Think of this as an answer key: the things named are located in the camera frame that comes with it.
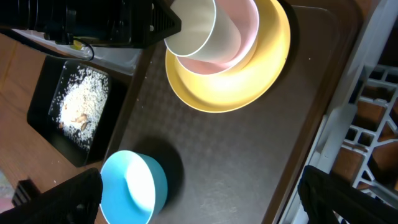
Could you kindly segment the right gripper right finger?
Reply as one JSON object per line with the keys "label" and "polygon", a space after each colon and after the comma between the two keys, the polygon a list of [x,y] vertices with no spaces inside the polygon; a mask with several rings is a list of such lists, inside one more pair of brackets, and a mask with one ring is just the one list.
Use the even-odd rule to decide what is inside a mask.
{"label": "right gripper right finger", "polygon": [[349,223],[397,223],[397,209],[334,181],[314,166],[304,167],[298,194],[310,224],[339,224],[336,214]]}

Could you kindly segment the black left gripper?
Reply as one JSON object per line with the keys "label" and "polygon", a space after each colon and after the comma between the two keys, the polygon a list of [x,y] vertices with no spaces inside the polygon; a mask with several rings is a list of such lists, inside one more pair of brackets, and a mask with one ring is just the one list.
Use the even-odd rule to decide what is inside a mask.
{"label": "black left gripper", "polygon": [[[46,40],[71,45],[132,47],[126,1],[1,0],[1,28],[34,30]],[[135,1],[135,48],[144,49],[181,31],[182,22],[164,0]]]}

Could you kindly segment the cream paper cup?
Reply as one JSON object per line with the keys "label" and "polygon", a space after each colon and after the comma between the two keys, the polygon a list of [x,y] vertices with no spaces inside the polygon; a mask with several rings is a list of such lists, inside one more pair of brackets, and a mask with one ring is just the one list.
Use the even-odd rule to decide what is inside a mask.
{"label": "cream paper cup", "polygon": [[215,0],[175,0],[171,10],[182,22],[181,31],[165,39],[174,55],[225,63],[238,53],[241,34]]}

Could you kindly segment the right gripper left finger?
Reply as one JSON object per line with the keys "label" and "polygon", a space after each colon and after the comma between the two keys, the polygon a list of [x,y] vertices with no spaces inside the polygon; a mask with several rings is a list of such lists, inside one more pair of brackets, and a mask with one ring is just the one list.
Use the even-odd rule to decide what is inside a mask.
{"label": "right gripper left finger", "polygon": [[1,223],[94,224],[103,192],[101,174],[90,168],[1,214]]}

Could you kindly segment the light blue bowl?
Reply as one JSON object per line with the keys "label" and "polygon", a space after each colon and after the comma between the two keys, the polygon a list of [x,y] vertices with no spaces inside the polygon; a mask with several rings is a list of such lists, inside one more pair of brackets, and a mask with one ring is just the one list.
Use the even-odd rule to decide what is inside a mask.
{"label": "light blue bowl", "polygon": [[165,205],[168,184],[161,165],[132,151],[112,154],[101,169],[100,209],[110,224],[148,224]]}

